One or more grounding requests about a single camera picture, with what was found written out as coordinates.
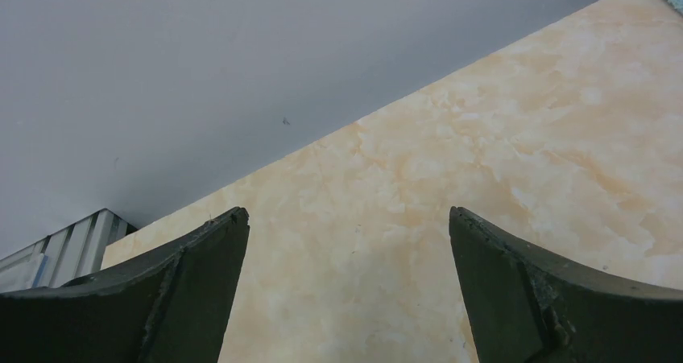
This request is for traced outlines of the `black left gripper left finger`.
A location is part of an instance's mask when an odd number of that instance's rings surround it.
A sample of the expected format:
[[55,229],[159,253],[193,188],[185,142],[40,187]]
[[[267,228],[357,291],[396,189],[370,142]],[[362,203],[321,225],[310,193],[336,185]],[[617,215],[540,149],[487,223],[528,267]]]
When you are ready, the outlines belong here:
[[215,362],[250,234],[235,207],[60,287],[1,296],[4,362]]

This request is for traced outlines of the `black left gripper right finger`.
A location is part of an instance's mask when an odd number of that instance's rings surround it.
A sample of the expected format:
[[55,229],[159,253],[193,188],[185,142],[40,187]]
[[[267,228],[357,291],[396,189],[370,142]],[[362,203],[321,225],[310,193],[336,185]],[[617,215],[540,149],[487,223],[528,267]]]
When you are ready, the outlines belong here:
[[481,362],[681,361],[681,291],[582,265],[463,207],[449,236]]

